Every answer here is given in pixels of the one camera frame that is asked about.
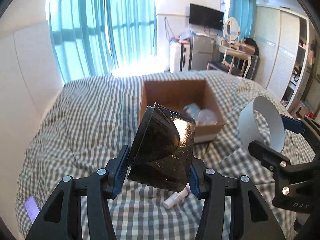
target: silver refrigerator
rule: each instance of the silver refrigerator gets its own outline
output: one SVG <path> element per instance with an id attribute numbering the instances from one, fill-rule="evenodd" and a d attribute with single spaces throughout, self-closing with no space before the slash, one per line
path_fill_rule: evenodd
<path id="1" fill-rule="evenodd" d="M 208 61 L 212 60 L 214 38 L 193 35 L 191 41 L 190 70 L 206 70 Z"/>

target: wall-mounted tv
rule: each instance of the wall-mounted tv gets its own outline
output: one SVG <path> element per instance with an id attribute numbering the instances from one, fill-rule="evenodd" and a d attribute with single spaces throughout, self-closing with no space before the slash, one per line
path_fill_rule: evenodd
<path id="1" fill-rule="evenodd" d="M 190 3 L 189 24 L 222 30 L 223 12 Z"/>

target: gray checkered bedsheet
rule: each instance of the gray checkered bedsheet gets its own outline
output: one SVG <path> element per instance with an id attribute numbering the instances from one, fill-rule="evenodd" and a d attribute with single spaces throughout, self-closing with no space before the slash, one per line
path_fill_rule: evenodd
<path id="1" fill-rule="evenodd" d="M 211 143 L 194 147 L 194 155 L 224 176 L 248 175 L 269 203 L 287 239 L 294 236 L 295 213 L 275 208 L 272 173 L 241 149 L 237 125 L 241 110 L 255 97 L 268 98 L 287 114 L 261 86 L 218 71 L 159 73 L 142 77 L 93 77 L 65 85 L 26 151 L 19 176 L 16 216 L 23 236 L 31 222 L 23 203 L 34 195 L 42 207 L 65 175 L 89 176 L 115 158 L 122 145 L 131 145 L 138 129 L 144 80 L 206 79 L 216 94 L 226 125 Z M 260 132 L 270 140 L 268 126 L 258 116 Z M 283 154 L 292 164 L 309 162 L 314 153 L 302 136 L 286 131 Z M 172 192 L 125 181 L 122 192 L 109 201 L 117 239 L 194 239 L 203 201 L 189 195 L 170 210 L 162 202 Z M 226 198 L 223 239 L 228 239 L 230 199 Z M 86 198 L 82 199 L 83 238 L 89 239 Z"/>

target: sheer curtain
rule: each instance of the sheer curtain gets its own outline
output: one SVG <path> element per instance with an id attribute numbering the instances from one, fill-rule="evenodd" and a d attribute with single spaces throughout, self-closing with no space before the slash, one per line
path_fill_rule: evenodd
<path id="1" fill-rule="evenodd" d="M 154 0 L 104 0 L 113 65 L 134 67 L 156 54 Z"/>
<path id="2" fill-rule="evenodd" d="M 229 17 L 236 18 L 240 26 L 240 39 L 253 38 L 257 0 L 230 0 Z"/>
<path id="3" fill-rule="evenodd" d="M 111 73 L 103 0 L 49 3 L 52 47 L 64 82 Z"/>

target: white wardrobe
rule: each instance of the white wardrobe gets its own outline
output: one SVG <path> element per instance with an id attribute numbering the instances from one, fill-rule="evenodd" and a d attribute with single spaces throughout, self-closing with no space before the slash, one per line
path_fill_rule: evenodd
<path id="1" fill-rule="evenodd" d="M 299 39 L 306 46 L 299 46 Z M 254 80 L 279 101 L 286 99 L 289 111 L 300 100 L 306 85 L 303 80 L 307 70 L 309 20 L 287 9 L 257 6 L 254 40 L 260 53 Z M 297 82 L 292 76 L 295 62 L 302 66 Z"/>

